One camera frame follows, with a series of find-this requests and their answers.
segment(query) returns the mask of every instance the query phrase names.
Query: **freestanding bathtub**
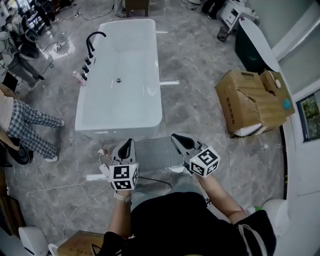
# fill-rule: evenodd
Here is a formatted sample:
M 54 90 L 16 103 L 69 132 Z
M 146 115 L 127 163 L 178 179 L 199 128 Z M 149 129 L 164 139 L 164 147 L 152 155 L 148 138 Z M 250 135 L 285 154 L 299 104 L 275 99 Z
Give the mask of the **freestanding bathtub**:
M 97 139 L 151 138 L 162 119 L 156 23 L 115 21 L 102 24 L 99 31 L 106 37 L 98 34 L 93 41 L 75 130 Z
M 235 52 L 247 71 L 261 74 L 264 70 L 280 70 L 264 34 L 248 18 L 240 18 L 235 38 Z

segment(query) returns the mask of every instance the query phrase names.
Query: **cardboard box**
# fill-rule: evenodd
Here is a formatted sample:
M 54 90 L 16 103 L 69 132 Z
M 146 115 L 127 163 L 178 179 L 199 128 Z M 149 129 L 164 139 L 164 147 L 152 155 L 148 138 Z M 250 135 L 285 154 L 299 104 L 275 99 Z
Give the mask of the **cardboard box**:
M 0 197 L 0 227 L 9 235 L 19 238 L 19 227 L 25 227 L 19 202 L 11 196 Z
M 228 130 L 262 124 L 253 135 L 270 131 L 286 121 L 277 97 L 265 90 L 257 73 L 230 70 L 215 87 Z
M 58 249 L 58 256 L 90 256 L 91 245 L 102 247 L 104 234 L 79 230 Z
M 292 103 L 288 89 L 286 87 L 285 81 L 283 80 L 281 74 L 279 72 L 266 70 L 260 75 L 260 78 L 265 90 L 275 95 L 280 101 L 280 104 L 283 107 L 285 116 L 288 117 L 294 114 L 295 108 Z

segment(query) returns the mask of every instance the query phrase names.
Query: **black faucet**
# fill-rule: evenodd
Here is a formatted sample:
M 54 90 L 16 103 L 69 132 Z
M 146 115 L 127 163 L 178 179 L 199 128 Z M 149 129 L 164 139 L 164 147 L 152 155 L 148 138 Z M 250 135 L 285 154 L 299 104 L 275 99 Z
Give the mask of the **black faucet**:
M 93 35 L 95 34 L 100 34 L 100 35 L 103 35 L 104 37 L 106 37 L 107 35 L 103 32 L 100 32 L 100 31 L 96 31 L 96 32 L 93 32 L 91 33 L 87 38 L 86 38 L 86 47 L 88 48 L 88 53 L 89 53 L 89 58 L 91 59 L 94 55 L 91 53 L 95 51 L 95 48 L 94 46 L 92 45 L 91 41 L 90 41 L 90 37 L 92 37 Z

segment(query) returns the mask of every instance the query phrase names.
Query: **metal grate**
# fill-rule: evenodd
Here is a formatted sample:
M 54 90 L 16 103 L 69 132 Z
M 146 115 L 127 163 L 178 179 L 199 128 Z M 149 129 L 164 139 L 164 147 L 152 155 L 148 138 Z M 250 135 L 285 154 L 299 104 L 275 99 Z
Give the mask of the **metal grate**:
M 140 172 L 182 166 L 184 163 L 184 157 L 178 153 L 169 136 L 140 140 L 134 145 Z

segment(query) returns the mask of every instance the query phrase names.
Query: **framed picture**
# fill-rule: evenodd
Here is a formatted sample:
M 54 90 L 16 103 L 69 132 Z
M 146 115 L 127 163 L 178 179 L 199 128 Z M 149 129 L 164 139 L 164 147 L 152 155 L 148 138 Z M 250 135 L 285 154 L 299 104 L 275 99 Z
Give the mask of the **framed picture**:
M 303 142 L 320 138 L 320 90 L 299 100 L 297 108 L 301 120 Z

